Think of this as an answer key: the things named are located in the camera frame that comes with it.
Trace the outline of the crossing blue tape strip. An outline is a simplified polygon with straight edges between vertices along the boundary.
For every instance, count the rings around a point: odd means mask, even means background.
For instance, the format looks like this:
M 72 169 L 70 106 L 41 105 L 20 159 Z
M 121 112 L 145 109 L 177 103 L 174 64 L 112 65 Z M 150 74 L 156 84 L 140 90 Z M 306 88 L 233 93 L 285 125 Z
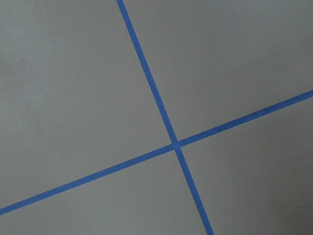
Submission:
M 215 134 L 221 133 L 223 131 L 226 131 L 228 129 L 231 129 L 233 127 L 239 126 L 241 124 L 247 123 L 249 121 L 252 121 L 254 119 L 260 118 L 262 116 L 268 115 L 270 113 L 276 112 L 278 110 L 281 110 L 283 108 L 286 108 L 288 106 L 291 106 L 295 103 L 304 101 L 306 99 L 309 99 L 313 96 L 313 92 L 312 90 L 305 92 L 303 94 L 297 95 L 295 97 L 292 97 L 290 99 L 284 100 L 282 102 L 279 102 L 277 104 L 271 105 L 267 108 L 261 109 L 259 111 L 253 112 L 249 115 L 237 118 L 235 120 L 232 120 L 230 122 L 227 122 L 225 124 L 216 126 L 214 128 L 211 128 L 209 130 L 200 132 L 198 134 L 192 135 L 190 137 L 187 137 L 185 139 L 182 139 L 179 141 L 179 145 L 180 146 L 186 146 L 189 145 L 191 143 L 197 142 L 199 140 L 205 139 L 207 137 L 213 136 Z M 98 171 L 96 173 L 93 173 L 91 175 L 85 176 L 83 178 L 77 179 L 75 181 L 72 181 L 70 183 L 61 185 L 59 187 L 53 188 L 51 190 L 45 191 L 43 193 L 37 194 L 35 196 L 26 198 L 24 200 L 21 200 L 17 203 L 11 204 L 9 206 L 3 207 L 0 210 L 0 214 L 4 215 L 6 213 L 9 213 L 11 211 L 15 211 L 17 209 L 20 209 L 22 207 L 28 206 L 30 204 L 39 202 L 41 200 L 44 200 L 46 198 L 52 197 L 54 195 L 57 195 L 59 193 L 65 192 L 67 190 L 73 189 L 75 187 L 81 186 L 83 184 L 92 182 L 94 180 L 100 179 L 102 177 L 105 177 L 107 175 L 113 174 L 115 172 L 121 171 L 123 169 L 129 168 L 133 165 L 139 164 L 141 162 L 144 162 L 146 160 L 152 159 L 154 157 L 157 157 L 159 155 L 162 155 L 164 153 L 170 152 L 174 150 L 174 146 L 173 145 L 167 145 L 164 147 L 161 147 L 159 149 L 156 149 L 154 151 L 148 152 L 146 154 L 143 154 L 141 156 L 132 158 L 130 160 L 127 160 L 125 162 L 119 163 L 117 165 L 111 166 L 109 168 L 103 169 L 101 171 Z

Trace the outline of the long blue tape strip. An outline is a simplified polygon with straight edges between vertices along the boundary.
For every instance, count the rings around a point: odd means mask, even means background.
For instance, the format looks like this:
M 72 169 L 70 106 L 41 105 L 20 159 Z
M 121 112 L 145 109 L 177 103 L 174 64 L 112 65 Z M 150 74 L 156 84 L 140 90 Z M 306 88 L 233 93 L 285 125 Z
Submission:
M 138 56 L 139 62 L 141 64 L 141 67 L 143 69 L 143 72 L 145 74 L 145 77 L 147 79 L 147 82 L 149 84 L 149 87 L 151 89 L 151 92 L 153 94 L 153 97 L 155 99 L 156 105 L 158 107 L 158 110 L 160 112 L 161 118 L 163 120 L 163 123 L 165 125 L 166 131 L 168 133 L 168 136 L 171 141 L 171 145 L 173 147 L 173 150 L 175 151 L 175 154 L 177 156 L 177 159 L 180 164 L 180 168 L 184 174 L 185 180 L 188 184 L 189 190 L 191 192 L 191 195 L 193 197 L 193 200 L 195 202 L 195 205 L 197 207 L 198 213 L 200 215 L 201 221 L 203 223 L 203 226 L 205 228 L 205 231 L 208 235 L 213 235 L 213 229 L 210 224 L 209 218 L 207 216 L 206 210 L 203 206 L 203 203 L 201 201 L 201 197 L 199 195 L 198 189 L 196 187 L 196 184 L 193 180 L 192 174 L 190 172 L 189 166 L 186 162 L 185 156 L 183 154 L 183 151 L 181 149 L 181 145 L 179 144 L 179 141 L 177 139 L 176 133 L 173 129 L 173 126 L 171 124 L 170 118 L 167 114 L 166 108 L 164 106 L 164 103 L 162 101 L 162 98 L 160 96 L 160 93 L 158 91 L 157 85 L 155 83 L 155 80 L 153 78 L 153 75 L 151 73 L 151 70 L 149 68 L 149 65 L 147 63 L 147 60 L 145 58 L 145 55 L 143 53 L 142 47 L 140 45 L 139 39 L 136 35 L 134 26 L 132 24 L 132 21 L 130 19 L 130 16 L 128 14 L 127 8 L 125 6 L 124 1 L 118 0 L 117 1 L 119 10 L 121 12 L 121 15 L 123 17 L 124 23 L 126 25 L 126 28 L 128 30 L 130 39 L 133 43 L 134 49 L 136 51 L 136 54 Z

